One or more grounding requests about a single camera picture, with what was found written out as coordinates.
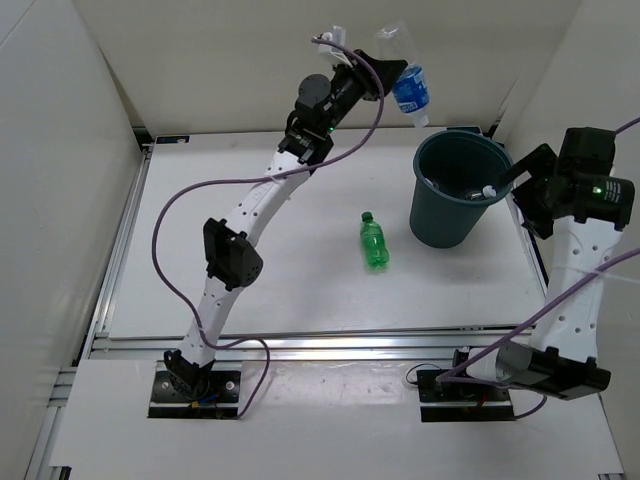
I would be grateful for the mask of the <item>clear bottle blue label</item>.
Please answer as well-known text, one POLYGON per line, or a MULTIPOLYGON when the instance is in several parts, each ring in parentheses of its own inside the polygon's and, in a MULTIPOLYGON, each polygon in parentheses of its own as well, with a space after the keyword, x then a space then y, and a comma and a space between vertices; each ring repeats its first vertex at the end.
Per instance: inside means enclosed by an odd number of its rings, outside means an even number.
POLYGON ((430 95, 408 27, 403 21, 384 26, 375 34, 375 45, 382 60, 407 62, 407 67, 392 88, 392 94, 400 111, 411 119, 416 128, 426 127, 429 124, 427 106, 430 95))
POLYGON ((497 193, 493 186, 487 185, 482 189, 482 194, 485 198, 495 198, 497 193))

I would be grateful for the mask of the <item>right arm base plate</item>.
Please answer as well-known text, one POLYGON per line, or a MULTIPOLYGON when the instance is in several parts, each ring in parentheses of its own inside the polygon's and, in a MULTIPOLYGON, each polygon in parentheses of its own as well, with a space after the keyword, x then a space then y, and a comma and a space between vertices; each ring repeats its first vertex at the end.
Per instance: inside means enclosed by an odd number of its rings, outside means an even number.
POLYGON ((509 392, 488 381, 440 382, 436 378, 447 372, 432 362, 418 363, 405 374, 405 382, 418 390, 423 423, 508 422, 515 420, 509 392))

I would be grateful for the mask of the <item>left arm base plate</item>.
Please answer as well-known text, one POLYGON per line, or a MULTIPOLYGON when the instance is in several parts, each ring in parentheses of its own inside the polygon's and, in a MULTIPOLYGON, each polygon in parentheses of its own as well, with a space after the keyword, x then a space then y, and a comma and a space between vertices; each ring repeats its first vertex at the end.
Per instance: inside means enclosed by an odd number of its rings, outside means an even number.
POLYGON ((239 413, 241 368, 214 367, 204 383, 188 393, 164 366, 157 365, 147 409, 152 419, 231 420, 239 413))

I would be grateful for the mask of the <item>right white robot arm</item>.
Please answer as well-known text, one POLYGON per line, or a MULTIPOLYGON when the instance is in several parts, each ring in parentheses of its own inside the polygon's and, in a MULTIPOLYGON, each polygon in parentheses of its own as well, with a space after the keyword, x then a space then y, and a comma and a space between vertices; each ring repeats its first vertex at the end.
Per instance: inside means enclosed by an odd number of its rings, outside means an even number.
POLYGON ((529 179, 512 194, 524 227, 541 239, 553 237, 555 251, 545 304, 484 349, 441 374, 460 399, 477 396, 485 384, 520 388, 561 400, 604 391, 610 371, 597 364, 597 322, 611 267, 634 257, 613 251, 630 223, 635 186, 612 176, 615 136, 566 139, 559 153, 542 144, 499 178, 509 184, 529 179), (531 328, 525 344, 514 334, 531 328))

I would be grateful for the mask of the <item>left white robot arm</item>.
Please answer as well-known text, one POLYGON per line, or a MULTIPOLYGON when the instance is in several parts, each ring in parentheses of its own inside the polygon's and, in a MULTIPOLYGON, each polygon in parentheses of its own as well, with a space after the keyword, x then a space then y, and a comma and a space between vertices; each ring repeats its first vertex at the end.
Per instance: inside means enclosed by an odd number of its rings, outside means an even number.
POLYGON ((199 303, 189 306, 193 320, 183 340, 164 354, 170 381, 187 400, 204 398, 212 389, 222 328, 238 296, 263 268, 256 246, 264 229, 291 194, 327 164, 331 133, 344 117, 361 100, 383 102, 407 66, 357 50, 334 65, 332 77, 307 76, 264 176, 251 181, 247 196, 229 214, 205 222, 204 291, 199 303))

